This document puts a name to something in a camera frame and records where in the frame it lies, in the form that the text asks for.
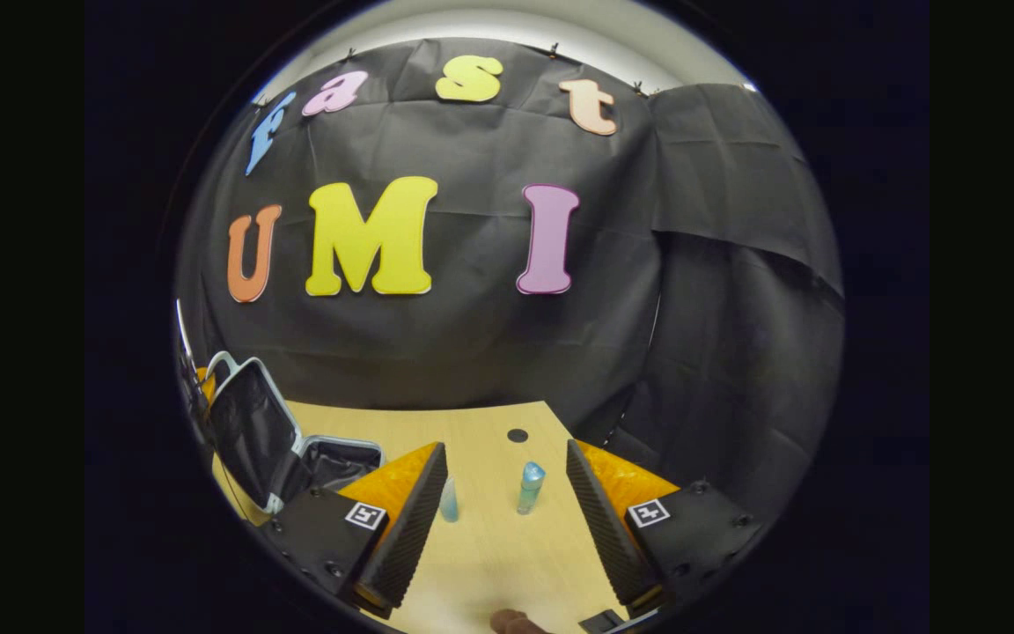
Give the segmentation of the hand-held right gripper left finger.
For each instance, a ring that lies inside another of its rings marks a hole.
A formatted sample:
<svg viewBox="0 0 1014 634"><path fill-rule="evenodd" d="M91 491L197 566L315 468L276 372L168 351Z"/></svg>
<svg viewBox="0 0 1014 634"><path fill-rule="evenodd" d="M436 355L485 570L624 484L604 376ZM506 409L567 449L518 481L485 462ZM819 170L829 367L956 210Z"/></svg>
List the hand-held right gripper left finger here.
<svg viewBox="0 0 1014 634"><path fill-rule="evenodd" d="M427 443L340 490L302 490L258 531L311 593L387 619L418 569L447 478L446 446Z"/></svg>

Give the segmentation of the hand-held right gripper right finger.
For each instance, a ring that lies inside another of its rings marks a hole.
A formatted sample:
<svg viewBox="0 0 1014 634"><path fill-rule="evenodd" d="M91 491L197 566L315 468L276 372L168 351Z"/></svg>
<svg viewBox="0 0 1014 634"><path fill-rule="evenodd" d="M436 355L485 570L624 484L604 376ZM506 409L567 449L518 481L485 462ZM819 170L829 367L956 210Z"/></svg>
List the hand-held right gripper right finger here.
<svg viewBox="0 0 1014 634"><path fill-rule="evenodd" d="M566 474L609 586L632 617L704 597L763 533L757 515L697 479L672 484L578 439Z"/></svg>

